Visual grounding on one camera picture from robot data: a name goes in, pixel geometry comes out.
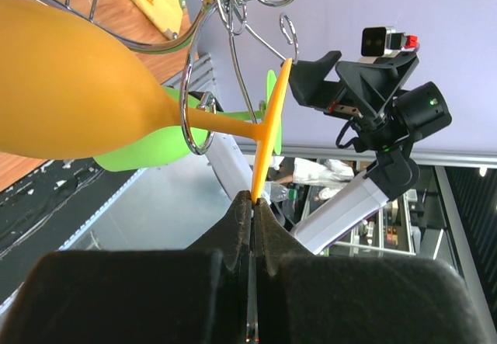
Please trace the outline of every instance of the white wall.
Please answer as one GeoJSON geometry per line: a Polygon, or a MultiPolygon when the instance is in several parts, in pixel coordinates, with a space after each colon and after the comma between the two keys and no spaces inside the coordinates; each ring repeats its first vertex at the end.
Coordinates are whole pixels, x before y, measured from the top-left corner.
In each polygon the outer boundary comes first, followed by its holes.
{"type": "MultiPolygon", "coordinates": [[[[199,0],[189,1],[194,16],[199,0]]],[[[446,130],[419,142],[417,151],[497,153],[497,0],[296,0],[281,9],[258,2],[248,6],[249,23],[266,40],[288,56],[293,55],[278,27],[287,12],[299,33],[301,59],[315,60],[329,50],[341,50],[343,59],[360,56],[360,36],[367,26],[396,26],[419,36],[420,65],[407,89],[434,81],[453,115],[446,130]]],[[[217,16],[203,33],[200,53],[208,52],[214,65],[222,105],[245,109],[234,77],[228,35],[217,16]]],[[[264,97],[265,73],[280,61],[250,35],[237,39],[242,73],[252,103],[264,97]]],[[[283,144],[334,146],[342,122],[300,107],[288,94],[283,110],[283,144]]]]}

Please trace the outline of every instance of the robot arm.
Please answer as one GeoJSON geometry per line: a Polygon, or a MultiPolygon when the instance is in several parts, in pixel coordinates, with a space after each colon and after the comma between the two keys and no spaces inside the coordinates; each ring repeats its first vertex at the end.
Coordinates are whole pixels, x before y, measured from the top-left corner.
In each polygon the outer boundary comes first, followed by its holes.
{"type": "Polygon", "coordinates": [[[365,172],[292,229],[314,254],[411,189],[419,179],[419,167],[409,157],[413,144],[452,121],[432,82],[411,91],[401,88],[419,63],[416,41],[393,28],[369,28],[363,31],[361,53],[373,63],[339,61],[341,53],[332,51],[292,68],[290,87],[301,106],[347,120],[337,147],[353,146],[358,153],[372,150],[377,156],[365,172]],[[333,67],[340,80],[327,82],[333,67]],[[357,137],[342,144],[349,128],[357,137]]]}

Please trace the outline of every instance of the wooden table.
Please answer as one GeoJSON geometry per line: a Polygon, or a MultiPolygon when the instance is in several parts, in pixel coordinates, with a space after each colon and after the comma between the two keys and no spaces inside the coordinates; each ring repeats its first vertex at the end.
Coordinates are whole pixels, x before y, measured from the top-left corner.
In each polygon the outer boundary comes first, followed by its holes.
{"type": "MultiPolygon", "coordinates": [[[[71,0],[71,7],[88,15],[92,0],[71,0]]],[[[165,37],[131,0],[99,0],[95,21],[114,32],[136,41],[161,43],[165,37]]],[[[189,17],[185,13],[180,34],[189,28],[189,17]]],[[[186,48],[167,55],[137,54],[155,76],[163,83],[182,69],[186,48]]],[[[21,179],[43,164],[44,160],[23,158],[0,153],[0,191],[21,179]]]]}

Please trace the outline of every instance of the red connector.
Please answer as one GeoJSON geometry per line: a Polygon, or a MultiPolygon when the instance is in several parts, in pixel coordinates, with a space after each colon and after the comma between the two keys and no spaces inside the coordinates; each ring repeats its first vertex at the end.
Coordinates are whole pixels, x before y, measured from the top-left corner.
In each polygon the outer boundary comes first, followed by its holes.
{"type": "Polygon", "coordinates": [[[407,42],[404,45],[405,49],[413,49],[418,46],[418,37],[413,35],[407,36],[407,42]]]}

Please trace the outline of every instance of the silver wire rack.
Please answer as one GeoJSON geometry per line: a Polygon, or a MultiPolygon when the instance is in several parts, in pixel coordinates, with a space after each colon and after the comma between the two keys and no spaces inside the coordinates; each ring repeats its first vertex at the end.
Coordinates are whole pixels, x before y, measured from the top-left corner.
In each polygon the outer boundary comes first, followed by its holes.
{"type": "MultiPolygon", "coordinates": [[[[240,67],[238,65],[238,55],[236,51],[235,45],[235,37],[242,34],[244,31],[249,32],[257,42],[262,44],[268,50],[271,51],[274,55],[276,55],[281,61],[286,59],[281,53],[279,53],[276,49],[274,49],[271,45],[269,45],[248,23],[247,20],[247,3],[250,1],[257,1],[263,5],[269,7],[281,7],[290,4],[293,0],[281,0],[281,1],[271,1],[271,0],[202,0],[202,7],[196,18],[193,20],[191,27],[183,33],[181,36],[176,37],[174,40],[166,41],[164,43],[141,43],[135,40],[131,40],[126,37],[122,37],[117,33],[107,29],[105,26],[102,26],[94,21],[96,6],[98,0],[92,0],[92,4],[90,7],[90,12],[88,16],[81,14],[77,10],[71,7],[71,0],[64,0],[64,2],[60,2],[58,0],[36,0],[42,4],[49,5],[58,9],[65,10],[72,14],[75,14],[92,24],[97,25],[101,29],[110,33],[112,36],[116,37],[122,44],[128,47],[130,50],[138,52],[138,53],[146,53],[146,54],[167,54],[182,49],[183,47],[190,45],[187,55],[185,66],[182,70],[182,78],[179,87],[179,111],[181,116],[181,128],[182,133],[185,138],[185,142],[188,145],[189,149],[192,153],[197,155],[205,154],[207,149],[210,147],[210,143],[212,142],[214,133],[209,131],[207,134],[207,138],[201,146],[197,146],[195,141],[193,140],[193,136],[191,134],[188,122],[188,91],[189,91],[189,83],[191,79],[191,74],[193,70],[193,61],[194,54],[196,53],[196,48],[199,43],[200,35],[205,27],[207,20],[215,13],[219,15],[222,23],[224,24],[224,28],[228,32],[228,42],[230,45],[231,59],[233,62],[233,67],[235,69],[235,75],[238,80],[238,84],[242,91],[242,96],[245,100],[245,104],[247,106],[247,110],[250,114],[253,123],[257,123],[257,119],[255,117],[255,112],[252,107],[252,103],[250,102],[249,94],[247,92],[247,88],[245,87],[245,83],[243,81],[242,73],[240,71],[240,67]]],[[[280,30],[284,35],[287,43],[289,45],[294,46],[294,62],[298,61],[299,48],[298,48],[298,40],[297,33],[292,23],[291,19],[285,14],[280,14],[280,30]]],[[[202,98],[199,108],[205,109],[206,111],[216,112],[215,109],[216,99],[215,96],[206,92],[204,97],[202,98]]]]}

